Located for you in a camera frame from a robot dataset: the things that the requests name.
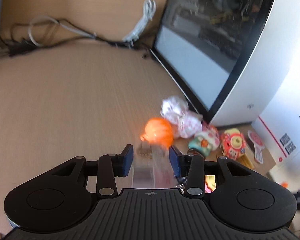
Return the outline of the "teal white toy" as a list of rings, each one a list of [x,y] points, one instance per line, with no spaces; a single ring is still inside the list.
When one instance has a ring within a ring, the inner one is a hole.
[[[220,145],[220,137],[215,126],[203,125],[202,131],[197,132],[194,138],[188,143],[190,150],[201,154],[204,158],[208,157],[210,152],[215,151]]]

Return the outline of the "clear plastic packet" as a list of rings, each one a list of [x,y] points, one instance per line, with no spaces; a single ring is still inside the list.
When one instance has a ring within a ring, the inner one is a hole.
[[[135,189],[170,189],[177,184],[168,149],[147,141],[141,142],[135,150],[132,172]]]

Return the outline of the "white pink bow plush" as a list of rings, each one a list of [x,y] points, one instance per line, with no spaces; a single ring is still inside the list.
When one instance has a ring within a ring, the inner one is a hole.
[[[160,114],[171,124],[174,139],[188,139],[202,130],[203,116],[191,111],[187,101],[178,96],[164,99]]]

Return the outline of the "orange toy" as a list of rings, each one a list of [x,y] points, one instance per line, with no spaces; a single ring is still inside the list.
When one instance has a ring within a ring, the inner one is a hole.
[[[151,118],[147,121],[140,139],[150,144],[169,148],[173,143],[172,126],[164,118]]]

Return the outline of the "pink white toy camera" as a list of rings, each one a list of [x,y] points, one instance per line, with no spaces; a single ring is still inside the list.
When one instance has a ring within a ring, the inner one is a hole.
[[[221,134],[221,149],[227,158],[237,160],[245,154],[245,147],[246,142],[239,129],[227,129]]]

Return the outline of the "wooden block box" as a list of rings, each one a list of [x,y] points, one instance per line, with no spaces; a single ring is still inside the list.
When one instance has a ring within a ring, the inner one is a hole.
[[[242,164],[243,166],[251,169],[251,170],[254,170],[255,167],[253,165],[253,163],[251,162],[251,160],[249,159],[248,155],[245,153],[245,154],[242,154],[240,155],[238,158],[237,158],[237,161]]]

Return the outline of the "pink red tag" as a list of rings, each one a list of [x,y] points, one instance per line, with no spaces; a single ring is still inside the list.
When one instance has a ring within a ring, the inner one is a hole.
[[[263,164],[262,150],[265,148],[264,143],[262,142],[261,138],[254,131],[251,130],[248,131],[248,138],[254,146],[255,161],[259,164]]]

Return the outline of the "white red box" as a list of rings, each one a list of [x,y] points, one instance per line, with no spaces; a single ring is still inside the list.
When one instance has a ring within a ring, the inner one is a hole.
[[[300,77],[286,76],[252,126],[278,165],[300,152]]]

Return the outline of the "white computer case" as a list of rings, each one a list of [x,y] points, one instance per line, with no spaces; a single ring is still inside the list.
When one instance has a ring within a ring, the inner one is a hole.
[[[300,69],[300,0],[167,0],[153,54],[206,122],[253,122]]]

